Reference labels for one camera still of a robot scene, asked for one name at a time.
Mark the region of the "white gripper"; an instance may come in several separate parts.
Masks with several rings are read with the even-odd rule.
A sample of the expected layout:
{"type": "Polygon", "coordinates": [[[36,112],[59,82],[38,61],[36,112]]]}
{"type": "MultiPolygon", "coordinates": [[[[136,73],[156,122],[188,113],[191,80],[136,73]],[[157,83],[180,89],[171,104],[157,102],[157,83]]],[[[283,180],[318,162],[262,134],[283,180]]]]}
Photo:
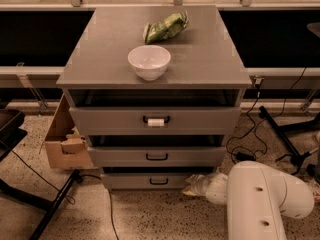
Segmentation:
{"type": "Polygon", "coordinates": [[[182,193],[189,196],[206,196],[210,193],[212,174],[193,174],[186,179],[187,186],[182,193]]]}

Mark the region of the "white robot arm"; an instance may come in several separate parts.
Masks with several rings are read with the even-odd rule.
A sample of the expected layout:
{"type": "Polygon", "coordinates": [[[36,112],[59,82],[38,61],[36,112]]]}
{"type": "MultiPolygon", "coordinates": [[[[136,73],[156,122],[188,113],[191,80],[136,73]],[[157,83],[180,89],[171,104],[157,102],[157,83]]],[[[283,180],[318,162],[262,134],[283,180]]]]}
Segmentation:
{"type": "Polygon", "coordinates": [[[228,240],[287,240],[282,218],[302,219],[314,208],[307,183],[253,161],[237,163],[227,175],[194,174],[183,193],[227,207],[228,240]]]}

